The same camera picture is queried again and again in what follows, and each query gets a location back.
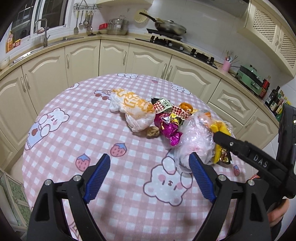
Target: human hand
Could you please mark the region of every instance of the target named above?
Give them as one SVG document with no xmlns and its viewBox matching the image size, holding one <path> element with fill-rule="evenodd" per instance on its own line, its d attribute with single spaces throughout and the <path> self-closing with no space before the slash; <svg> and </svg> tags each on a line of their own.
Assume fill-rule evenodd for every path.
<svg viewBox="0 0 296 241">
<path fill-rule="evenodd" d="M 275 226 L 283 218 L 290 206 L 289 199 L 283 199 L 281 204 L 270 213 L 267 214 L 270 227 Z"/>
</svg>

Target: faucet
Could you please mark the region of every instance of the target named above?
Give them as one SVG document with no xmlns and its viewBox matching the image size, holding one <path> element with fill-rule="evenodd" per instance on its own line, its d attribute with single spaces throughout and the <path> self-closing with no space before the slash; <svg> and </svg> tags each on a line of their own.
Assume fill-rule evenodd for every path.
<svg viewBox="0 0 296 241">
<path fill-rule="evenodd" d="M 50 37 L 50 35 L 47 36 L 47 30 L 49 30 L 49 27 L 47 27 L 47 19 L 46 19 L 46 18 L 38 19 L 37 21 L 35 21 L 34 26 L 36 26 L 36 23 L 37 23 L 37 22 L 41 22 L 41 21 L 45 21 L 45 28 L 44 28 L 44 30 L 45 30 L 45 34 L 44 34 L 43 47 L 47 47 L 47 40 L 48 40 L 48 38 Z"/>
</svg>

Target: metal screw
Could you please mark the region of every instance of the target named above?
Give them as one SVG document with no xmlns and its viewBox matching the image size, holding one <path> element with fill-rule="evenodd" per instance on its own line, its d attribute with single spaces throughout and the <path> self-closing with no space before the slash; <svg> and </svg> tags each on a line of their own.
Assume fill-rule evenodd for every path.
<svg viewBox="0 0 296 241">
<path fill-rule="evenodd" d="M 255 185 L 255 182 L 254 182 L 253 180 L 248 180 L 248 184 L 249 184 L 250 186 L 254 186 L 254 185 Z"/>
<path fill-rule="evenodd" d="M 220 181 L 225 181 L 225 180 L 226 180 L 226 176 L 224 176 L 224 175 L 219 175 L 219 176 L 218 176 L 218 179 L 219 179 Z"/>
<path fill-rule="evenodd" d="M 45 180 L 44 184 L 46 186 L 49 186 L 52 183 L 52 181 L 50 179 Z"/>
<path fill-rule="evenodd" d="M 76 182 L 79 182 L 81 180 L 81 176 L 80 175 L 76 175 L 73 177 L 73 180 Z"/>
</svg>

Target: gas stove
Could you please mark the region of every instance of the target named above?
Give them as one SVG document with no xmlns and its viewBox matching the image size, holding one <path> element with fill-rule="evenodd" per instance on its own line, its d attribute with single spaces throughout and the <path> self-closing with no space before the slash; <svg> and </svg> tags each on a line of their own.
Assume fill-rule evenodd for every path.
<svg viewBox="0 0 296 241">
<path fill-rule="evenodd" d="M 147 29 L 148 33 L 153 34 L 150 39 L 138 39 L 136 40 L 141 40 L 141 41 L 146 41 L 150 43 L 154 43 L 157 45 L 161 45 L 176 51 L 179 51 L 181 53 L 184 53 L 186 55 L 189 55 L 193 58 L 196 58 L 213 68 L 217 69 L 217 66 L 214 64 L 214 57 L 208 57 L 204 53 L 199 53 L 197 52 L 197 49 L 192 48 L 185 43 L 181 41 L 181 37 L 173 34 L 169 34 L 166 32 L 158 31 L 158 30 L 153 30 L 153 29 Z"/>
</svg>

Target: green electric cooker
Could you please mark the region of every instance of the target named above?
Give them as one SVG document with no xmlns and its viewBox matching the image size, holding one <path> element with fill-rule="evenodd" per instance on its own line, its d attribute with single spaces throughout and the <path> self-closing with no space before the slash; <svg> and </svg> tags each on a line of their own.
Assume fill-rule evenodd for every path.
<svg viewBox="0 0 296 241">
<path fill-rule="evenodd" d="M 260 95 L 263 80 L 252 65 L 241 65 L 235 77 L 256 95 Z"/>
</svg>

